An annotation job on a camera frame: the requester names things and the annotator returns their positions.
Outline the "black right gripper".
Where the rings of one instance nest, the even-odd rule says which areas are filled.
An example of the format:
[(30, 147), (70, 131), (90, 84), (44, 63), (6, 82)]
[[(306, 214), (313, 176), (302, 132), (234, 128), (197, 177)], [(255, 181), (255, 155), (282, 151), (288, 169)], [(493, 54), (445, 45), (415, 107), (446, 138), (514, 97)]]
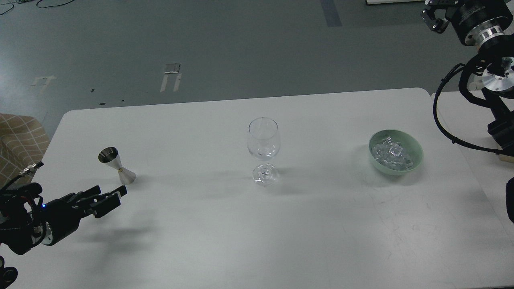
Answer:
[[(421, 11), (424, 23), (435, 33), (444, 33), (448, 21), (464, 46), (482, 46), (495, 37), (505, 35), (513, 22), (513, 14), (503, 0), (426, 0)], [(437, 18), (436, 11), (446, 11)]]

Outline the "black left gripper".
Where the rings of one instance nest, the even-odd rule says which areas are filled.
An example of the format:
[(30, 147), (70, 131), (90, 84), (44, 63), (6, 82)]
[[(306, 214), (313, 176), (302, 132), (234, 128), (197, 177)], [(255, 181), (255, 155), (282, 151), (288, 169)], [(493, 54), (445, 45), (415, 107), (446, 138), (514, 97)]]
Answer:
[(121, 205), (121, 198), (127, 195), (125, 186), (101, 194), (96, 185), (85, 191), (70, 193), (42, 205), (43, 221), (46, 225), (42, 244), (52, 246), (78, 229), (80, 220), (92, 214), (102, 218)]

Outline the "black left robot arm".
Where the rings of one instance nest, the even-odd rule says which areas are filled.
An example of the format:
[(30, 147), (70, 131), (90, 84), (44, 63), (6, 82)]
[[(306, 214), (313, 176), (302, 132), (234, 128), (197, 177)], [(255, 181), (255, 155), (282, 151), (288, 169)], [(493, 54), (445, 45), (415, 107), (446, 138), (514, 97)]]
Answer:
[(0, 191), (0, 241), (12, 252), (24, 255), (38, 245), (53, 246), (74, 233), (87, 216), (102, 218), (121, 205), (124, 185), (106, 193), (96, 185), (44, 202), (39, 183), (16, 184), (43, 166), (33, 163), (7, 181)]

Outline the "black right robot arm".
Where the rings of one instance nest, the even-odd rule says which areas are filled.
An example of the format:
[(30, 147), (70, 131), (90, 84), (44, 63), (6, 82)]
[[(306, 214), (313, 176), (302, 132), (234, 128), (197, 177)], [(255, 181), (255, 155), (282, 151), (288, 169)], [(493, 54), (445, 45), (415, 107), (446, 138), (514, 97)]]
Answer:
[[(459, 63), (442, 78), (434, 95), (432, 114), (439, 131), (452, 143), (499, 156), (513, 156), (514, 112), (503, 102), (513, 98), (513, 22), (506, 0), (426, 0), (420, 16), (431, 31), (441, 34), (451, 25), (460, 43), (477, 47), (477, 55)], [(471, 104), (488, 108), (494, 120), (487, 132), (498, 148), (466, 142), (446, 130), (438, 118), (438, 100), (446, 84), (460, 76), (460, 94)]]

